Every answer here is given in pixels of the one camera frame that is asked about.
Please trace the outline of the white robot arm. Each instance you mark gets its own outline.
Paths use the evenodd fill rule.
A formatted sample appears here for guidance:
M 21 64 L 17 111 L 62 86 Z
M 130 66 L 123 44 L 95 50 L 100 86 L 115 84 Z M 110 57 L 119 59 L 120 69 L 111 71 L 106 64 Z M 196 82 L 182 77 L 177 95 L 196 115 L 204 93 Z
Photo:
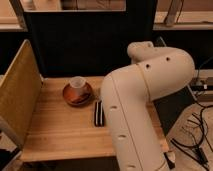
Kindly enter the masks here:
M 189 84 L 195 65 L 189 53 L 150 41 L 127 47 L 131 64 L 107 74 L 103 110 L 121 171 L 170 171 L 147 104 Z

